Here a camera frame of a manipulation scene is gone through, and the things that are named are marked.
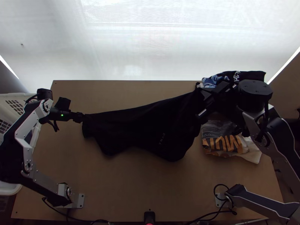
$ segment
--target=white backdrop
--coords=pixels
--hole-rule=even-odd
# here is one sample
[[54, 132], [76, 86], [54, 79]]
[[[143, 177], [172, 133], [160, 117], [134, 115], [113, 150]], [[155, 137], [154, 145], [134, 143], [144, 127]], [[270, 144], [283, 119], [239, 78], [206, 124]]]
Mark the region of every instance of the white backdrop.
[[0, 55], [30, 92], [52, 80], [201, 80], [300, 46], [299, 0], [0, 0]]

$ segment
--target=black cable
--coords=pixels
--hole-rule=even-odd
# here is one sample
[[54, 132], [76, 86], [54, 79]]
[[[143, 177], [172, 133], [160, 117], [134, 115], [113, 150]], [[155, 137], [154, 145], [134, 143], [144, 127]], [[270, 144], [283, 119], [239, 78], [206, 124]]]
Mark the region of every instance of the black cable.
[[[192, 224], [192, 223], [195, 223], [195, 222], [207, 222], [207, 221], [212, 221], [212, 220], [214, 220], [220, 213], [232, 213], [233, 215], [237, 215], [237, 212], [236, 211], [233, 211], [233, 210], [224, 210], [224, 211], [221, 211], [222, 210], [222, 208], [223, 208], [223, 206], [225, 205], [225, 203], [227, 203], [228, 202], [228, 199], [226, 199], [226, 201], [224, 201], [223, 202], [223, 204], [221, 205], [221, 207], [220, 207], [220, 209], [218, 210], [218, 211], [216, 211], [216, 212], [212, 212], [212, 213], [208, 213], [208, 214], [205, 214], [205, 215], [203, 215], [203, 216], [200, 216], [199, 218], [197, 218], [197, 219], [194, 219], [193, 221], [190, 221], [190, 222], [188, 222], [187, 224], [185, 224], [185, 225], [190, 225], [190, 224]], [[202, 219], [202, 218], [205, 218], [205, 217], [207, 217], [207, 216], [210, 216], [210, 215], [213, 215], [213, 214], [215, 214], [215, 216], [214, 217], [212, 217], [212, 218], [210, 218], [210, 219]]]
[[216, 194], [216, 188], [219, 186], [224, 186], [227, 188], [227, 190], [229, 190], [229, 187], [227, 187], [225, 184], [217, 184], [214, 188], [213, 188], [213, 195], [216, 197], [216, 199], [220, 200], [220, 201], [226, 201], [228, 200], [227, 198], [221, 199], [218, 197], [218, 195]]
[[31, 96], [30, 98], [28, 98], [25, 102], [25, 104], [27, 104], [28, 102], [30, 102], [30, 100], [34, 99], [36, 96], [38, 96], [38, 94], [35, 94], [33, 96]]
[[264, 120], [263, 120], [263, 122], [261, 124], [260, 132], [259, 132], [259, 134], [256, 137], [256, 140], [258, 142], [262, 141], [264, 133], [265, 133], [266, 128], [267, 128], [267, 125], [268, 125], [268, 121], [269, 121], [269, 102], [268, 101], [265, 102], [264, 109], [265, 109], [265, 118], [264, 118]]
[[98, 219], [98, 220], [95, 220], [95, 221], [90, 221], [90, 220], [83, 220], [83, 219], [77, 219], [77, 218], [71, 217], [71, 216], [69, 216], [68, 214], [64, 214], [64, 213], [62, 213], [62, 212], [56, 210], [55, 208], [53, 208], [51, 205], [49, 205], [49, 204], [46, 202], [46, 199], [47, 199], [47, 197], [43, 197], [43, 198], [42, 198], [43, 202], [44, 202], [49, 208], [51, 208], [51, 209], [54, 210], [55, 212], [57, 212], [57, 213], [59, 213], [59, 214], [65, 216], [65, 217], [68, 217], [68, 218], [70, 218], [70, 219], [73, 219], [73, 220], [76, 220], [76, 221], [81, 221], [81, 222], [92, 222], [92, 223], [100, 222], [100, 223], [107, 223], [107, 224], [109, 224], [109, 222], [108, 222], [107, 220], [104, 220], [104, 219]]
[[[225, 184], [217, 184], [217, 185], [213, 188], [213, 194], [214, 194], [214, 196], [215, 196], [218, 200], [224, 201], [224, 202], [222, 203], [220, 209], [219, 209], [218, 211], [216, 211], [216, 212], [211, 212], [211, 213], [205, 214], [205, 215], [203, 215], [203, 216], [200, 216], [199, 218], [194, 219], [193, 221], [188, 222], [186, 225], [190, 225], [190, 224], [192, 224], [192, 223], [199, 222], [199, 221], [200, 221], [200, 222], [208, 222], [208, 221], [212, 221], [212, 220], [214, 220], [220, 213], [232, 213], [232, 214], [235, 215], [235, 216], [237, 215], [237, 212], [236, 212], [236, 211], [233, 211], [232, 209], [221, 211], [222, 208], [223, 208], [223, 206], [224, 206], [227, 202], [231, 202], [232, 207], [233, 207], [233, 201], [232, 201], [232, 199], [231, 199], [229, 196], [228, 196], [228, 197], [229, 197], [230, 201], [229, 201], [227, 198], [221, 199], [221, 198], [219, 198], [219, 197], [216, 195], [216, 188], [219, 187], [219, 186], [224, 186], [224, 187], [227, 188], [227, 190], [229, 190], [229, 188], [228, 188]], [[205, 217], [207, 217], [207, 216], [210, 216], [210, 215], [213, 215], [213, 214], [215, 214], [215, 215], [214, 215], [212, 218], [210, 218], [210, 219], [203, 219], [203, 218], [205, 218]]]

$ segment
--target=wall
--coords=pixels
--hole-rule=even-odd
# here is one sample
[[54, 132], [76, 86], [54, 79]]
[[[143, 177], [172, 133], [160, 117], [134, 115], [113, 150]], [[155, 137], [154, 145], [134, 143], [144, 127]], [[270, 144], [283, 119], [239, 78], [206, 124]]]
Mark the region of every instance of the wall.
[[20, 80], [0, 61], [0, 94], [28, 93]]
[[273, 96], [270, 104], [274, 105], [283, 118], [298, 118], [300, 108], [300, 53], [283, 68], [270, 83]]

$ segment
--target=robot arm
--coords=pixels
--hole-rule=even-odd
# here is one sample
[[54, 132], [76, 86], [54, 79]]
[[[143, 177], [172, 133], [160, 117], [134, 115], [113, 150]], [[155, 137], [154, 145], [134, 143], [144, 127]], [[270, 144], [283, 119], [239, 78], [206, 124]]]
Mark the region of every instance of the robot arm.
[[[206, 109], [199, 114], [205, 120], [212, 111], [227, 116], [250, 136], [262, 153], [268, 155], [283, 174], [287, 185], [300, 200], [300, 158], [294, 148], [294, 136], [287, 122], [268, 104], [272, 90], [262, 81], [244, 80], [238, 85], [220, 83], [206, 92]], [[281, 203], [247, 191], [236, 184], [224, 193], [231, 206], [247, 207], [282, 224], [300, 224], [300, 203]]]
[[32, 128], [38, 122], [50, 123], [54, 130], [56, 120], [76, 122], [83, 120], [82, 113], [69, 110], [70, 100], [60, 98], [53, 107], [52, 91], [39, 89], [37, 101], [25, 105], [24, 114], [5, 133], [0, 145], [0, 180], [19, 183], [47, 197], [54, 207], [82, 208], [84, 194], [73, 193], [66, 183], [57, 183], [38, 171], [32, 158], [37, 136], [32, 135]]

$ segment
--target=black t-shirt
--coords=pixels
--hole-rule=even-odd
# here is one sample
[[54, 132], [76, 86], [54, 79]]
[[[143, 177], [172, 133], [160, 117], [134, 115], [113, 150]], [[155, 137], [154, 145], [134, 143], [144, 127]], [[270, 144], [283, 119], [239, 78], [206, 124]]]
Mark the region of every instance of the black t-shirt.
[[263, 71], [225, 71], [217, 74], [217, 76], [227, 76], [230, 81], [236, 83], [242, 80], [264, 81], [265, 74]]

